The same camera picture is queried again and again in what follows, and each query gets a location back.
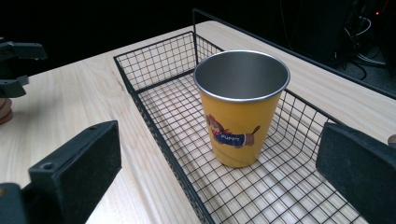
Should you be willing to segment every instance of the cartoon dog print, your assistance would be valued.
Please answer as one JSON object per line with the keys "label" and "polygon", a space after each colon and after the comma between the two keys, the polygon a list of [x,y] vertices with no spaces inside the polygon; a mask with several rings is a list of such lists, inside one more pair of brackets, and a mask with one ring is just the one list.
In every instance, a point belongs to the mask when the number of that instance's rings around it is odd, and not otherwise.
{"label": "cartoon dog print", "polygon": [[260,126],[257,126],[253,133],[231,133],[229,129],[224,129],[223,126],[216,121],[212,115],[206,115],[206,122],[210,126],[213,137],[220,144],[226,144],[235,148],[243,146],[251,147],[254,144],[254,133],[256,133]]}

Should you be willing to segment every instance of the black wire basket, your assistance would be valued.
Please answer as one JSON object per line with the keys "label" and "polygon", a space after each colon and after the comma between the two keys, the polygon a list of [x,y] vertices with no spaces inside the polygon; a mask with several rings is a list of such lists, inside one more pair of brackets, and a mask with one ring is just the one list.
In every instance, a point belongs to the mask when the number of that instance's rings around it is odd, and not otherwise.
{"label": "black wire basket", "polygon": [[316,170],[325,122],[337,122],[289,90],[258,160],[216,160],[193,70],[222,49],[187,32],[114,57],[128,92],[203,223],[366,223]]}

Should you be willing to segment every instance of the wire mesh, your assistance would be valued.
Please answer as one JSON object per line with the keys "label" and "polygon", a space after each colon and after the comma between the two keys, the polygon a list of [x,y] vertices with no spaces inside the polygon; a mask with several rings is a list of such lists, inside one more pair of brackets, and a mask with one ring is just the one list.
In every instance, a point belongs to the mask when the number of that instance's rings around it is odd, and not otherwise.
{"label": "wire mesh", "polygon": [[258,160],[218,162],[193,82],[197,62],[221,49],[194,33],[115,57],[129,92],[202,222],[366,223],[316,171],[320,134],[336,122],[282,92]]}

